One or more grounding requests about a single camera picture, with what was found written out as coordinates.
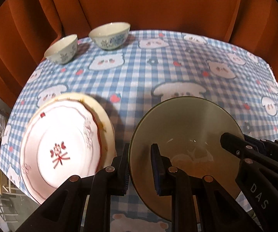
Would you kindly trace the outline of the pink red-rimmed plate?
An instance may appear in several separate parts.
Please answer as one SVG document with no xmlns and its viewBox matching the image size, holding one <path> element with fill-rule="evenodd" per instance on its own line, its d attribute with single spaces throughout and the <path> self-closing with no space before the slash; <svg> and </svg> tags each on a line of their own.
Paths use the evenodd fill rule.
<svg viewBox="0 0 278 232">
<path fill-rule="evenodd" d="M 22 179 L 32 199 L 42 204 L 70 176 L 94 175 L 100 157 L 91 112 L 79 101 L 53 101 L 27 124 L 20 146 Z"/>
</svg>

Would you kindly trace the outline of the floral ceramic bowl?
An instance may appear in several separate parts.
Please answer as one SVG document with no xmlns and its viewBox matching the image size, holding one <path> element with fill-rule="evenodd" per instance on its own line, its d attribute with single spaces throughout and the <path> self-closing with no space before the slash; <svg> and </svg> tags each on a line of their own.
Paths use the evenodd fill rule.
<svg viewBox="0 0 278 232">
<path fill-rule="evenodd" d="M 89 38 L 103 50 L 114 50 L 125 43 L 131 24 L 114 22 L 101 25 L 89 32 Z"/>
<path fill-rule="evenodd" d="M 171 220 L 171 197 L 158 196 L 154 186 L 150 156 L 154 143 L 173 166 L 193 177 L 213 176 L 236 199 L 240 160 L 221 147 L 225 132 L 243 138 L 233 117 L 203 98 L 171 98 L 148 111 L 135 129 L 129 152 L 132 183 L 143 203 L 159 217 Z"/>
<path fill-rule="evenodd" d="M 78 49 L 78 36 L 72 34 L 65 36 L 52 44 L 44 53 L 44 58 L 55 64 L 66 64 L 76 54 Z"/>
</svg>

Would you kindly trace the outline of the large yellow flower plate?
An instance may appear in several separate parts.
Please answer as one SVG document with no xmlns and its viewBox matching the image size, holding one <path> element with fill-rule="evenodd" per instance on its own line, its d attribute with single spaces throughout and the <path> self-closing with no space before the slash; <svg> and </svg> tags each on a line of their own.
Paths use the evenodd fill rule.
<svg viewBox="0 0 278 232">
<path fill-rule="evenodd" d="M 50 99 L 49 101 L 45 102 L 38 110 L 36 110 L 32 118 L 26 125 L 25 133 L 27 132 L 27 127 L 32 123 L 34 118 L 36 118 L 36 116 L 40 114 L 40 110 L 43 107 L 50 105 L 55 101 L 61 100 L 78 101 L 82 105 L 84 105 L 89 112 L 91 112 L 93 119 L 98 127 L 99 139 L 101 141 L 101 157 L 97 171 L 100 171 L 106 166 L 110 166 L 113 158 L 116 157 L 114 126 L 101 104 L 89 95 L 77 92 L 70 92 L 63 93 L 53 99 Z"/>
</svg>

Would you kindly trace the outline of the orange curtain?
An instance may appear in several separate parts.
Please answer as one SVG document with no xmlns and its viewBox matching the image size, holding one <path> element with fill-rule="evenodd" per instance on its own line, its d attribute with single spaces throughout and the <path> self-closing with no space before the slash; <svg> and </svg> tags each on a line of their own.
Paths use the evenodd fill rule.
<svg viewBox="0 0 278 232">
<path fill-rule="evenodd" d="M 263 58 L 278 82 L 276 0 L 0 0 L 0 98 L 14 105 L 51 44 L 114 21 L 234 44 Z"/>
</svg>

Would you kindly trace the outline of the blue checked bear tablecloth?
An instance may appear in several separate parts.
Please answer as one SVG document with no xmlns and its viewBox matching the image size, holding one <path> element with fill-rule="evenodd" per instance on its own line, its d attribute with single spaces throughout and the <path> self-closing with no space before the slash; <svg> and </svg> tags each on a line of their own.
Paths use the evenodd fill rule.
<svg viewBox="0 0 278 232">
<path fill-rule="evenodd" d="M 115 130 L 116 157 L 130 144 L 140 120 L 159 103 L 192 96 L 228 112 L 245 135 L 278 139 L 278 83 L 262 58 L 207 37 L 180 32 L 139 30 L 125 44 L 104 51 L 83 39 L 66 65 L 42 62 L 21 91 L 5 127 L 0 168 L 28 197 L 20 167 L 26 125 L 45 102 L 77 92 L 96 99 Z M 172 231 L 171 220 L 153 213 L 134 188 L 129 163 L 126 195 L 111 197 L 110 231 Z M 240 190 L 235 199 L 262 229 Z M 41 204 L 32 201 L 39 207 Z"/>
</svg>

